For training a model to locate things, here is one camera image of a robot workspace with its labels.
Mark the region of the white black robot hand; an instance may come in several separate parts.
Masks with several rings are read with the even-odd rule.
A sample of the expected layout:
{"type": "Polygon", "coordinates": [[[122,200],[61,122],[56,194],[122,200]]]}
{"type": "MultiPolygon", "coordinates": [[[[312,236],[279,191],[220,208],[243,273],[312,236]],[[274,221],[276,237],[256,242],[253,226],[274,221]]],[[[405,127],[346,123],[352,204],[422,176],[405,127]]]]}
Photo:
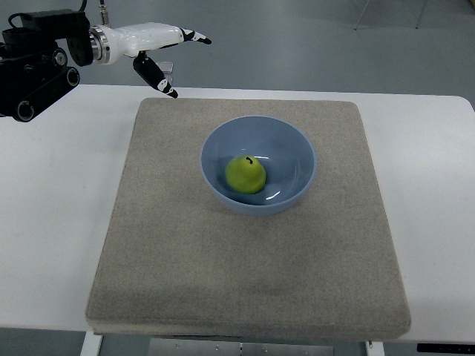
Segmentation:
{"type": "Polygon", "coordinates": [[[91,28],[91,38],[96,45],[94,61],[101,65],[112,65],[123,56],[130,57],[134,70],[150,87],[175,99],[178,92],[172,86],[163,87],[165,74],[148,57],[147,52],[184,42],[212,43],[211,39],[197,31],[156,22],[116,29],[98,25],[91,28]]]}

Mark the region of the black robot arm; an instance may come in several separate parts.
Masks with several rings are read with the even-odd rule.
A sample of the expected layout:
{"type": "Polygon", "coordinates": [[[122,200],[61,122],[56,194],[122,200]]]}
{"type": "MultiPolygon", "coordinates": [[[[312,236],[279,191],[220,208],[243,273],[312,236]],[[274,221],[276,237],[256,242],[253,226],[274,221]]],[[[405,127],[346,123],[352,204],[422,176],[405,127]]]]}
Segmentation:
{"type": "Polygon", "coordinates": [[[71,92],[93,63],[83,9],[14,13],[1,32],[1,116],[30,122],[71,92]]]}

